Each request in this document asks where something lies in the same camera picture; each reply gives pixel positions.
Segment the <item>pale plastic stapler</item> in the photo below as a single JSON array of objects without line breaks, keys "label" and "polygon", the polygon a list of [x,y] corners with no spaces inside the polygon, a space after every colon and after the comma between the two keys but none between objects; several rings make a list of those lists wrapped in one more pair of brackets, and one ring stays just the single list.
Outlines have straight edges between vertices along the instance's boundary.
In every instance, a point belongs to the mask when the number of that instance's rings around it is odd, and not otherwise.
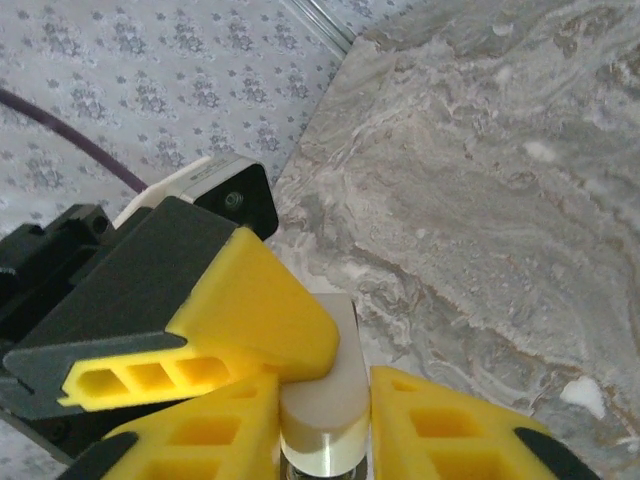
[{"label": "pale plastic stapler", "polygon": [[282,479],[364,480],[371,401],[355,305],[342,293],[316,299],[335,321],[340,344],[325,377],[281,388]]}]

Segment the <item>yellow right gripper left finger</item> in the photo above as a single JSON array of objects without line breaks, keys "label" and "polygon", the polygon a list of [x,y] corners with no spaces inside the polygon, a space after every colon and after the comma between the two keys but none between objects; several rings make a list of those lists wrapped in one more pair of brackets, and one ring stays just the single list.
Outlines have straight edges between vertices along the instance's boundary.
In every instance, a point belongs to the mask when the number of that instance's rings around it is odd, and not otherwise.
[{"label": "yellow right gripper left finger", "polygon": [[279,381],[262,373],[125,423],[62,480],[279,480]]}]

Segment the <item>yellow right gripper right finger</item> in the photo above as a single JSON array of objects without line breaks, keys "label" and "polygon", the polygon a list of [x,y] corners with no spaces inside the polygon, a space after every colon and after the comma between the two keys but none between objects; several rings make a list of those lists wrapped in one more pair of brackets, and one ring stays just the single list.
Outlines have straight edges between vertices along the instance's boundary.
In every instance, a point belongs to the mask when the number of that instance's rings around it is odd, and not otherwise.
[{"label": "yellow right gripper right finger", "polygon": [[375,480],[601,480],[528,416],[392,367],[370,375]]}]

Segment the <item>aluminium frame post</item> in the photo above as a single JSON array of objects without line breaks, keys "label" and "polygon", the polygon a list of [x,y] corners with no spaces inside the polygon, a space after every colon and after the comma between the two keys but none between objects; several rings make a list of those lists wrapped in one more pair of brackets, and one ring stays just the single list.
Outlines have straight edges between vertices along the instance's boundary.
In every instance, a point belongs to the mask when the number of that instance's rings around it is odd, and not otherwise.
[{"label": "aluminium frame post", "polygon": [[331,11],[323,0],[280,2],[338,58],[349,53],[356,34]]}]

